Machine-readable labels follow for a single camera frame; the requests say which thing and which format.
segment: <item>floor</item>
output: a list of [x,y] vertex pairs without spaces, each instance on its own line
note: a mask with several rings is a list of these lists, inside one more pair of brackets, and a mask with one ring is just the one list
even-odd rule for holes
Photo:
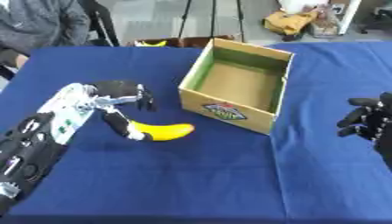
[[[186,8],[186,0],[98,0],[112,12],[117,36],[126,44],[134,39],[177,37]],[[212,0],[192,0],[183,37],[209,36]],[[267,46],[281,42],[281,37],[261,27],[261,19],[279,8],[277,0],[241,0],[244,12],[244,34],[247,42]],[[215,34],[235,35],[240,39],[236,0],[217,0]],[[347,34],[333,39],[305,35],[301,42],[385,41],[392,33],[371,31],[359,34],[355,24]],[[0,91],[7,81],[0,77]]]

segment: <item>bag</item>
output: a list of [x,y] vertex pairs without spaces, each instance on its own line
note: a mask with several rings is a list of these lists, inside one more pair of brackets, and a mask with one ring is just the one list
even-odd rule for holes
[[289,15],[281,10],[269,15],[263,20],[265,28],[272,32],[284,35],[297,35],[311,21],[317,18],[318,12],[312,10],[310,12]]

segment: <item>table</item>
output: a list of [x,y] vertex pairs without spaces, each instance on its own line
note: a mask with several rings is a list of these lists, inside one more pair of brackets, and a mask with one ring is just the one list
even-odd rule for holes
[[271,137],[180,109],[177,85],[200,54],[189,48],[46,48],[0,95],[0,130],[70,82],[132,79],[159,111],[143,123],[193,123],[168,143],[122,139],[95,114],[51,175],[12,217],[303,223],[390,221],[392,176],[371,144],[336,136],[349,97],[392,89],[391,43],[285,44],[296,53]]

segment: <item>person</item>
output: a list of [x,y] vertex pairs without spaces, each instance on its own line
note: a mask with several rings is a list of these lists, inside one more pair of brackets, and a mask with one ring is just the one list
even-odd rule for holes
[[21,68],[37,48],[84,45],[89,23],[77,0],[0,0],[0,66]]

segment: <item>black robotic glove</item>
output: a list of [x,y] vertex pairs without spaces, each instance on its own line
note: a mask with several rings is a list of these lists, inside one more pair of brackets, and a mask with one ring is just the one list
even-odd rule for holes
[[392,169],[392,93],[383,93],[380,99],[352,98],[358,108],[338,122],[340,137],[357,134],[374,142],[385,163]]

